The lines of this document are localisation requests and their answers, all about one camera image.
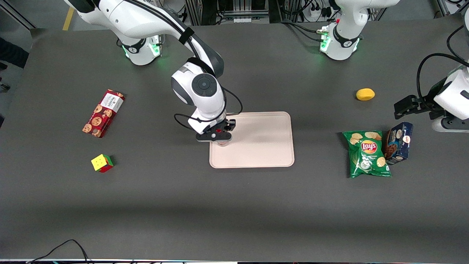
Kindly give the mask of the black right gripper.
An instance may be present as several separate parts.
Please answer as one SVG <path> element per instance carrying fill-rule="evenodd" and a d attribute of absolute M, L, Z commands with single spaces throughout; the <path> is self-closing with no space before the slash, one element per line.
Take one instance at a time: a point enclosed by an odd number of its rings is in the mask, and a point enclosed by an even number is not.
<path fill-rule="evenodd" d="M 236 127 L 235 119 L 220 118 L 217 123 L 204 129 L 205 134 L 231 132 Z"/>

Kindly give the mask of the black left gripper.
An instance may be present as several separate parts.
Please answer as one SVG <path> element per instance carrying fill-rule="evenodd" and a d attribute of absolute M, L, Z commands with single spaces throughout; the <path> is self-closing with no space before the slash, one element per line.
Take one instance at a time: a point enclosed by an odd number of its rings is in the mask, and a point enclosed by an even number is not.
<path fill-rule="evenodd" d="M 406 115 L 417 114 L 420 110 L 420 106 L 424 112 L 429 112 L 430 119 L 437 119 L 439 117 L 445 118 L 448 116 L 446 110 L 444 110 L 437 102 L 435 97 L 446 89 L 447 79 L 442 79 L 433 85 L 427 95 L 423 96 L 420 93 L 421 100 L 415 95 L 408 95 L 405 97 L 405 102 L 394 103 L 394 119 L 400 119 Z"/>

